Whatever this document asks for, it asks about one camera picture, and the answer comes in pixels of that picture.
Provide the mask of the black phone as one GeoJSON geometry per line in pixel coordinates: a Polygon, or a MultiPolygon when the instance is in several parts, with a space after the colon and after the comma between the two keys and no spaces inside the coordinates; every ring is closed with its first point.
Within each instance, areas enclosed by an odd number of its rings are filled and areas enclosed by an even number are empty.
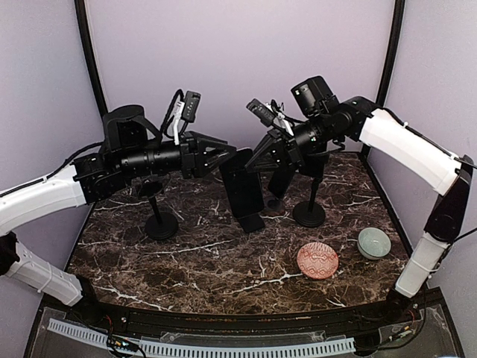
{"type": "Polygon", "coordinates": [[[257,214],[265,206],[259,174],[245,168],[252,156],[250,148],[243,148],[219,166],[232,214],[237,219],[257,214]]]}

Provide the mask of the pole phone stand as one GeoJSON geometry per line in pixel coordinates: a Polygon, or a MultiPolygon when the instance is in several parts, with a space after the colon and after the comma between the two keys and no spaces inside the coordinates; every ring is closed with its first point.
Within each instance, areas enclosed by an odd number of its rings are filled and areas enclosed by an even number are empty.
{"type": "Polygon", "coordinates": [[[315,201],[320,183],[320,178],[314,178],[312,180],[308,201],[301,201],[295,205],[292,210],[293,219],[299,224],[299,226],[309,228],[319,227],[326,219],[324,208],[315,201]]]}
{"type": "Polygon", "coordinates": [[[138,196],[147,198],[153,211],[153,215],[145,223],[145,232],[150,239],[155,241],[170,239],[179,228],[178,220],[173,214],[159,211],[156,194],[162,190],[163,185],[159,181],[152,180],[145,180],[137,187],[138,196]]]}

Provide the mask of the purple phone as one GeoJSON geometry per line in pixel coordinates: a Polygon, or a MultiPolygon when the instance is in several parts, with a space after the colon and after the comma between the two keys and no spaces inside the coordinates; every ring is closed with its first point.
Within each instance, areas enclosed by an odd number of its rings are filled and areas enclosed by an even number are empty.
{"type": "Polygon", "coordinates": [[[303,156],[303,165],[298,172],[311,178],[322,178],[328,160],[329,155],[325,153],[306,154],[303,156]]]}

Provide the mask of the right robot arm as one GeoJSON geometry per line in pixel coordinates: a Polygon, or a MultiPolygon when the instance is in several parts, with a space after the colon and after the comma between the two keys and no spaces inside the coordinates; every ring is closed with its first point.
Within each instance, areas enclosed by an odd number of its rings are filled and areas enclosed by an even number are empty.
{"type": "Polygon", "coordinates": [[[269,130],[253,151],[250,172],[281,172],[307,167],[311,159],[326,156],[329,142],[342,146],[346,138],[375,148],[411,170],[437,193],[423,234],[381,305],[381,318],[397,323],[409,311],[413,298],[459,239],[470,196],[475,165],[459,157],[400,120],[391,110],[356,96],[339,101],[324,78],[315,76],[291,89],[303,121],[284,114],[276,104],[253,99],[247,109],[269,130]]]}

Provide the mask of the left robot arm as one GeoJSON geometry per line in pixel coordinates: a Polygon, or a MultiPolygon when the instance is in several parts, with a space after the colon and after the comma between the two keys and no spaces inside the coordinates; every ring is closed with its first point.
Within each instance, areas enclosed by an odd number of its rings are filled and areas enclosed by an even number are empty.
{"type": "Polygon", "coordinates": [[[1,274],[75,307],[89,325],[105,319],[89,280],[38,257],[17,239],[15,229],[109,198],[136,178],[171,172],[180,172],[185,179],[202,178],[236,153],[226,141],[194,131],[175,131],[174,138],[165,141],[138,104],[107,113],[103,126],[102,151],[88,155],[76,151],[52,173],[1,192],[1,274]]]}

